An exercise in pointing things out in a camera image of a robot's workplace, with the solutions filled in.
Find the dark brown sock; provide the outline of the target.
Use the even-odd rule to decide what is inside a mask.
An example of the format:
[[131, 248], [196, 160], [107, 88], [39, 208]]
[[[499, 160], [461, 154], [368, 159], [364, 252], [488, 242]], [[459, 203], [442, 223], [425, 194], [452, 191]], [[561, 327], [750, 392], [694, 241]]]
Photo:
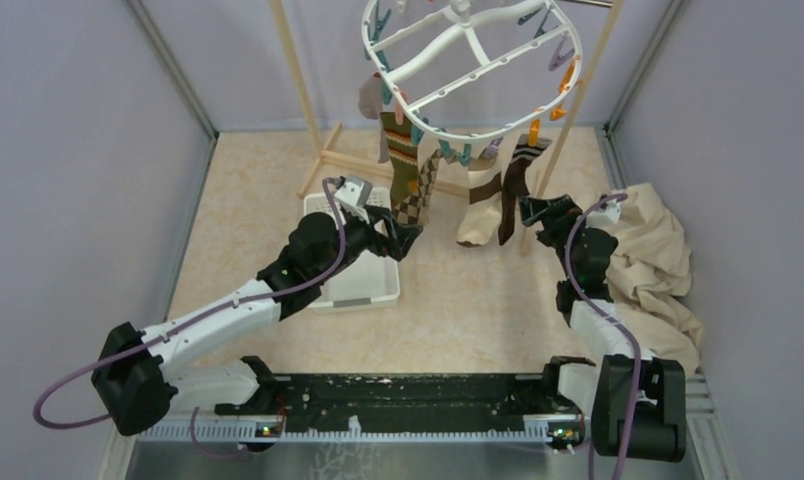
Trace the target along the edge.
[[528, 134], [522, 134], [514, 147], [502, 184], [502, 218], [497, 230], [500, 246], [505, 245], [514, 234], [515, 208], [519, 198], [529, 195], [526, 172], [551, 143], [552, 140], [547, 137], [538, 137], [532, 141]]

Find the beige brown sock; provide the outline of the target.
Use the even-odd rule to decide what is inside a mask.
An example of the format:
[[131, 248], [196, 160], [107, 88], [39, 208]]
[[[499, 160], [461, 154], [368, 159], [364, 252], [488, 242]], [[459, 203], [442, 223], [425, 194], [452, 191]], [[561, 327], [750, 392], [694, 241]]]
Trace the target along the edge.
[[468, 206], [456, 242], [464, 247], [486, 245], [502, 219], [502, 169], [498, 157], [481, 156], [467, 171]]

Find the brown checkered sock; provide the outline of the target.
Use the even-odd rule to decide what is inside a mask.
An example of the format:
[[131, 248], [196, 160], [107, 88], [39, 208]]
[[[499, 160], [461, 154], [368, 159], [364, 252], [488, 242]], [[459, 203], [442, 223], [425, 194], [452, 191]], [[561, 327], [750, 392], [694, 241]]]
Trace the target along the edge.
[[428, 222], [430, 200], [436, 184], [443, 154], [435, 150], [420, 167], [416, 186], [393, 207], [395, 220], [402, 225], [425, 225]]

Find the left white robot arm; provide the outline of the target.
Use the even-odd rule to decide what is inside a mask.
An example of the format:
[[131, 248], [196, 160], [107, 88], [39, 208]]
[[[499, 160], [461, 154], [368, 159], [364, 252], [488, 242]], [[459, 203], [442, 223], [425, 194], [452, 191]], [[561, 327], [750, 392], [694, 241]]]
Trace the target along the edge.
[[306, 309], [365, 253], [403, 260], [422, 232], [378, 206], [314, 212], [299, 220], [271, 264], [225, 298], [145, 329], [129, 322], [113, 328], [90, 377], [108, 418], [121, 435], [132, 436], [183, 407], [270, 411], [278, 388], [260, 358], [243, 357], [222, 370], [195, 369], [193, 363]]

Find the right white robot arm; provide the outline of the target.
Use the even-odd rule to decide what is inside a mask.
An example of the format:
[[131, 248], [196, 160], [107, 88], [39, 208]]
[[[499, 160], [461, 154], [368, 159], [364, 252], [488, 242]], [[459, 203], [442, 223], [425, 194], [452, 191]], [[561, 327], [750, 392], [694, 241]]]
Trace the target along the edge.
[[605, 229], [619, 221], [626, 197], [604, 195], [587, 209], [568, 195], [518, 201], [522, 224], [540, 227], [537, 241], [555, 251], [566, 275], [557, 284], [557, 309], [595, 356], [552, 360], [541, 398], [554, 412], [575, 405], [590, 421], [600, 456], [677, 463], [687, 443], [685, 370], [640, 345], [606, 280], [618, 241]]

